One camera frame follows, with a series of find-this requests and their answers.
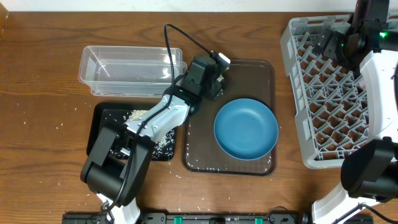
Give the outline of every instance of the wood grain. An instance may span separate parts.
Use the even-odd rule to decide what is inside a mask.
[[[277,205],[309,209],[340,181],[340,170],[303,165],[279,40],[291,18],[319,15],[325,14],[12,12],[0,43],[0,222],[60,223],[65,212],[100,210],[100,201],[79,178],[95,105],[157,99],[91,95],[77,79],[81,53],[87,45],[163,47],[165,22],[230,58],[273,65],[277,167],[269,177],[189,172],[182,165],[180,127],[175,157],[150,164],[137,198],[140,208],[187,213],[267,213]],[[173,30],[169,37],[188,63],[203,53]],[[397,200],[376,208],[398,220]]]
[[[8,18],[8,10],[0,3],[0,40]]]

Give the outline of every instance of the blue bowl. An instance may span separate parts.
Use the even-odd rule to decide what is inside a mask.
[[[228,155],[249,161],[268,154],[278,140],[275,115],[252,99],[233,100],[220,109],[214,122],[217,143]]]

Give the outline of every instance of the gray dish rack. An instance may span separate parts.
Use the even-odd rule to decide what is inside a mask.
[[[389,18],[398,13],[390,13]],[[280,40],[285,72],[292,82],[295,123],[303,163],[310,169],[341,167],[366,144],[369,128],[366,91],[354,74],[312,49],[324,29],[345,33],[349,15],[291,19]],[[389,19],[397,30],[398,19]]]

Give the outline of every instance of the black cable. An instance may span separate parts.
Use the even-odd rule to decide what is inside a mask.
[[[90,218],[93,218],[93,217],[100,217],[100,216],[102,216],[102,215],[104,215],[105,213],[97,213],[97,214],[93,214],[93,215],[91,215],[91,216],[89,216],[87,219],[86,219],[86,221],[85,221],[85,224],[98,224],[98,219],[96,219],[96,220],[91,220]],[[114,220],[114,217],[113,217],[113,215],[112,215],[112,213],[108,213],[108,215],[111,217],[111,219],[113,218],[113,220]]]
[[[184,75],[179,75],[174,79],[174,83],[177,84],[182,78],[184,77]]]
[[[269,221],[270,224],[275,224],[274,221],[271,220],[271,215],[272,215],[272,213],[274,213],[274,211],[275,211],[276,209],[278,209],[278,208],[283,208],[284,210],[289,211],[287,208],[285,208],[285,207],[283,207],[283,206],[276,206],[276,207],[274,207],[274,208],[268,213],[268,215],[267,215],[267,218],[268,218],[268,221]]]
[[[152,115],[150,115],[147,119],[145,119],[143,122],[141,122],[141,125],[138,127],[137,133],[134,136],[133,139],[133,144],[130,150],[130,155],[127,159],[127,169],[126,172],[124,173],[124,178],[123,178],[123,182],[122,185],[119,189],[118,192],[118,196],[116,196],[115,200],[112,202],[112,204],[104,209],[104,212],[110,212],[112,210],[112,208],[114,208],[114,206],[118,203],[119,199],[122,196],[123,190],[127,184],[127,178],[129,176],[130,173],[130,167],[132,164],[132,157],[134,155],[134,151],[136,150],[137,147],[137,142],[138,142],[138,137],[139,134],[141,133],[141,130],[145,127],[145,125],[155,116],[157,116],[159,113],[161,113],[164,109],[168,108],[172,102],[172,98],[173,98],[173,93],[174,93],[174,85],[175,85],[175,78],[174,78],[174,65],[173,65],[173,58],[172,58],[172,53],[171,53],[171,49],[170,49],[170,44],[169,44],[169,37],[167,36],[167,26],[173,27],[174,29],[176,29],[177,31],[179,31],[181,34],[183,34],[185,37],[188,37],[188,39],[190,39],[192,42],[194,42],[195,44],[197,44],[199,47],[201,47],[203,50],[205,50],[206,52],[208,52],[209,54],[211,54],[211,52],[205,48],[204,46],[202,46],[202,44],[199,44],[196,40],[194,40],[192,37],[190,37],[188,34],[186,34],[184,31],[180,30],[178,27],[174,26],[173,24],[169,24],[166,23],[164,24],[164,39],[166,42],[166,47],[167,47],[167,53],[169,55],[169,59],[170,59],[170,67],[171,67],[171,73],[172,73],[172,83],[171,83],[171,93],[170,93],[170,98],[167,101],[167,103],[158,111],[156,111],[155,113],[153,113]]]
[[[203,50],[205,50],[209,55],[211,55],[211,51],[209,51],[206,47],[204,47],[202,44],[199,44],[199,42],[195,41],[191,36],[189,36],[188,34],[186,34],[184,31],[180,30],[178,27],[176,27],[173,24],[168,24],[166,23],[164,26],[170,26],[173,27],[175,30],[179,31],[180,33],[182,33],[185,37],[187,37],[188,39],[190,39],[192,42],[194,42],[195,44],[197,44],[197,46],[201,47]]]
[[[391,220],[391,219],[385,217],[384,215],[382,215],[381,213],[379,213],[378,211],[376,211],[374,208],[370,207],[369,205],[361,203],[358,206],[360,208],[365,207],[365,208],[369,209],[369,211],[373,212],[375,215],[377,215],[378,217],[380,217],[381,219],[383,219],[384,221],[386,221],[388,223],[398,224],[398,221],[394,221],[394,220]]]
[[[356,212],[357,210],[360,210],[361,207],[359,205],[357,205],[356,207],[354,207],[353,209],[351,209],[350,211],[346,212],[343,216],[337,218],[333,223],[331,224],[338,224],[339,222],[343,221],[344,219],[346,219],[347,217],[349,217],[351,214],[353,214],[354,212]]]
[[[396,65],[396,71],[393,77],[394,77],[394,90],[396,94],[396,105],[398,110],[398,64]]]

